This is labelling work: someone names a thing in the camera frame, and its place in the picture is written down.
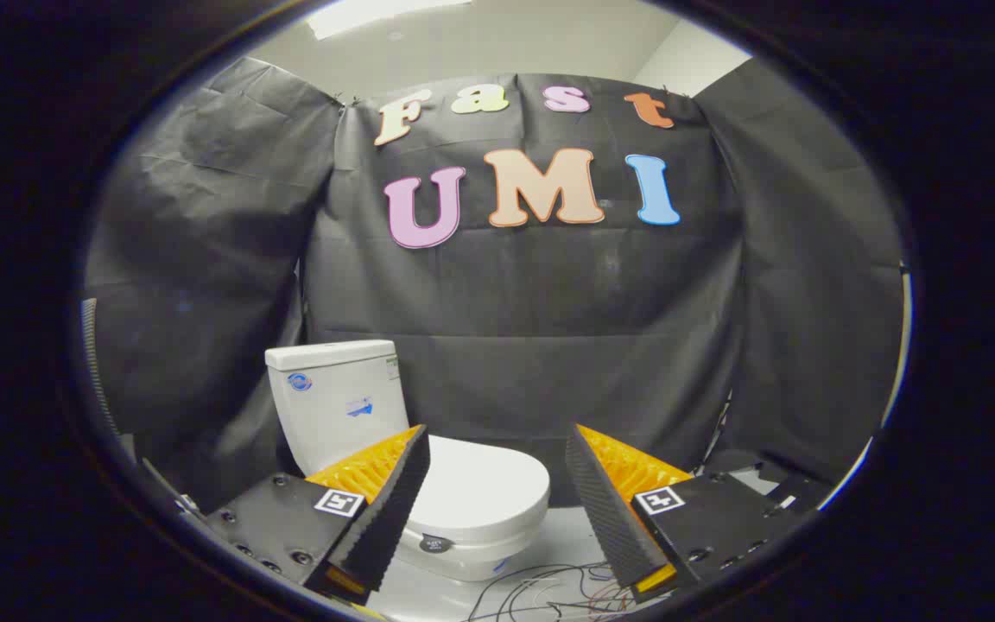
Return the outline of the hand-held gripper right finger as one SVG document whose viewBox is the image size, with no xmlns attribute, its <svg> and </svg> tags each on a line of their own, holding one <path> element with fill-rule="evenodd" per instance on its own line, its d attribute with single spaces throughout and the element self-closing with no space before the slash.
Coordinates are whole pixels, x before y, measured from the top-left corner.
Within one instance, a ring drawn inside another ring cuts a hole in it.
<svg viewBox="0 0 995 622">
<path fill-rule="evenodd" d="M 809 496 L 761 493 L 729 473 L 694 476 L 573 425 L 566 468 L 605 561 L 636 602 L 693 592 L 773 551 L 809 515 Z"/>
</svg>

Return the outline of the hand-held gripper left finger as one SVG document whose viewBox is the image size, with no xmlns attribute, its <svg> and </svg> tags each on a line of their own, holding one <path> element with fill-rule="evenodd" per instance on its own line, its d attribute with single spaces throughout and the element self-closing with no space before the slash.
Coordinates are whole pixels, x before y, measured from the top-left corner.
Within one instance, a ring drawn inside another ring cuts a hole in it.
<svg viewBox="0 0 995 622">
<path fill-rule="evenodd" d="M 273 574 L 357 606 L 382 586 L 431 464 L 417 425 L 315 475 L 273 473 L 205 518 Z"/>
</svg>

